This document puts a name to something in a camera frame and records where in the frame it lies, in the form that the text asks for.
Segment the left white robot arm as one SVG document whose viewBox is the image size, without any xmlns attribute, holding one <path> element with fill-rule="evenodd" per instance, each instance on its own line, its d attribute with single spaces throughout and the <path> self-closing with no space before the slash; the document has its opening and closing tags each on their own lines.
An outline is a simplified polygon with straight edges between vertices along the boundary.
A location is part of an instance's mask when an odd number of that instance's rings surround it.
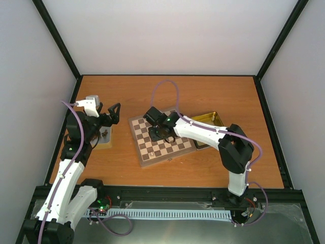
<svg viewBox="0 0 325 244">
<path fill-rule="evenodd" d="M 102 127 L 119 123 L 120 103 L 101 113 L 102 103 L 95 98 L 67 104 L 68 132 L 63 143 L 57 176 L 49 194 L 34 219 L 23 223 L 29 243 L 72 243 L 74 232 L 88 207 L 105 201 L 103 182 L 86 179 L 73 196 L 76 183 L 93 150 L 91 141 Z"/>
</svg>

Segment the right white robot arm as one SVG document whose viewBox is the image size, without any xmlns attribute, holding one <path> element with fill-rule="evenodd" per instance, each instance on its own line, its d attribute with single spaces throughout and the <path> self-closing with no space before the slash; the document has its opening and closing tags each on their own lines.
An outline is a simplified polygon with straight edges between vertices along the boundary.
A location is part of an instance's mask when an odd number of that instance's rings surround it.
<svg viewBox="0 0 325 244">
<path fill-rule="evenodd" d="M 182 137 L 202 142 L 218 150 L 221 162 L 229 172 L 224 201 L 234 206 L 242 203 L 248 187 L 247 175 L 254 146 L 238 125 L 212 126 L 177 112 L 166 115 L 155 107 L 150 107 L 143 118 L 150 124 L 148 132 L 151 141 Z"/>
</svg>

